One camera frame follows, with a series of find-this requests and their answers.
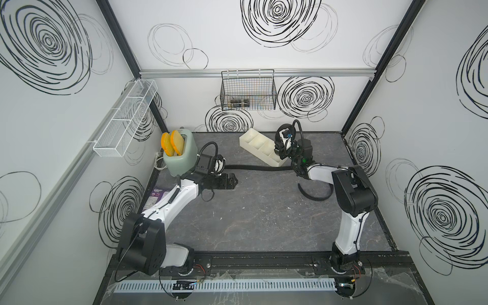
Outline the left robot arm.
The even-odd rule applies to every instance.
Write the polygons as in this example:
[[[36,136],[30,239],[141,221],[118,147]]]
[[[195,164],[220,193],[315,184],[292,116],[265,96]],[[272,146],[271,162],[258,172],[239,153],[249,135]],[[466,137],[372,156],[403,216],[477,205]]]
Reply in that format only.
[[[176,185],[158,203],[142,213],[127,216],[118,244],[118,262],[146,275],[163,268],[191,273],[194,249],[183,244],[168,244],[166,230],[204,190],[235,189],[238,180],[235,174],[224,173],[225,165],[222,155],[199,155],[196,165],[178,175]]]

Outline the right toast slice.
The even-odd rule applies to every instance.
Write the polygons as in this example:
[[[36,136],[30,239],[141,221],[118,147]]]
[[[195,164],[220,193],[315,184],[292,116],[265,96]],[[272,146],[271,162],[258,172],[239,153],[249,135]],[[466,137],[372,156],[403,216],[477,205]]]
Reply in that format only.
[[[174,130],[170,135],[170,144],[174,149],[174,153],[181,156],[184,151],[184,137],[180,134],[178,130]]]

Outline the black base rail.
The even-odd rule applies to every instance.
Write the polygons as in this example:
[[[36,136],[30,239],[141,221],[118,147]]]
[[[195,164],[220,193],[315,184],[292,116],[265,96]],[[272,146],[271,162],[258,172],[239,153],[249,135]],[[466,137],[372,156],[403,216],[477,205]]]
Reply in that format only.
[[[194,260],[185,267],[166,267],[164,276],[203,276],[215,274],[221,270],[246,269],[300,269],[311,271],[315,275],[333,275],[329,258],[330,251],[321,252],[209,252],[197,251]],[[406,251],[363,251],[359,259],[363,266],[361,272],[369,266],[410,267],[413,260]]]

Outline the cream compartment storage tray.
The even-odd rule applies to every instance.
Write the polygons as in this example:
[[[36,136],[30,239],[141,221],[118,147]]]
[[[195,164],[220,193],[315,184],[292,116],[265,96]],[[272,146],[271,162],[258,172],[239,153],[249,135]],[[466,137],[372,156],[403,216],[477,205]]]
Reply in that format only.
[[[281,167],[285,163],[285,159],[282,160],[275,152],[274,141],[253,128],[239,137],[239,143],[240,147],[271,167]]]

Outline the mint green toaster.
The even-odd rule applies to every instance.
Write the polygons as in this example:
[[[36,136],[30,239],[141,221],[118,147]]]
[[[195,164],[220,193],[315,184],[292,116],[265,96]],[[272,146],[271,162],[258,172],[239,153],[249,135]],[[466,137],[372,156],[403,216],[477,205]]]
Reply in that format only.
[[[176,177],[183,175],[193,169],[196,161],[198,148],[194,141],[193,134],[188,129],[179,129],[180,134],[184,137],[184,151],[181,156],[174,153],[173,156],[167,156],[163,153],[164,164],[170,172],[170,175]]]

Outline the purple snack packet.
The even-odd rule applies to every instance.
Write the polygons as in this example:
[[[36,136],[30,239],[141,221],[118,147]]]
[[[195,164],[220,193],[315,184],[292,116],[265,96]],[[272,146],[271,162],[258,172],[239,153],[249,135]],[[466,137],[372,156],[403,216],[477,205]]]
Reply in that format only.
[[[170,193],[171,188],[157,188],[155,187],[150,196],[148,201],[151,203],[158,203],[166,194]]]

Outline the toast slice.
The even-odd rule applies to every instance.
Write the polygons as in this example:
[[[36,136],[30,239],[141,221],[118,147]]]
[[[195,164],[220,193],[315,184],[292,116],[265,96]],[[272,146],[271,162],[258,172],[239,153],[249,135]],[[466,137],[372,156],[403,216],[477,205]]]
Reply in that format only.
[[[174,153],[181,156],[184,151],[184,137],[180,134],[178,130],[174,130],[170,135],[170,144],[174,149]]]
[[[161,148],[167,156],[173,156],[175,153],[174,147],[171,143],[171,137],[168,132],[165,132],[161,136]]]

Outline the left toast slice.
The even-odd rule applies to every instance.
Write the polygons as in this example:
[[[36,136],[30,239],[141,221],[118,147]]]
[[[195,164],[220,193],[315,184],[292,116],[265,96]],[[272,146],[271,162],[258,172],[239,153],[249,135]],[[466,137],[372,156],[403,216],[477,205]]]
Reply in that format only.
[[[171,143],[171,137],[168,132],[165,132],[161,136],[161,148],[167,156],[173,156],[175,153],[174,147]]]

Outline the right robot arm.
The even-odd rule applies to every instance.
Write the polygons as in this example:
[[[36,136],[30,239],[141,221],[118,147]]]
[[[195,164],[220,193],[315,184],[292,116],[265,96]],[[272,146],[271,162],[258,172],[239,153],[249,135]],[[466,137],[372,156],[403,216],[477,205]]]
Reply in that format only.
[[[338,237],[332,244],[331,268],[344,274],[358,263],[360,239],[365,221],[376,209],[378,196],[360,165],[325,165],[313,159],[311,141],[304,137],[301,124],[280,126],[274,136],[274,150],[283,159],[291,160],[292,170],[307,180],[328,184],[342,210]]]

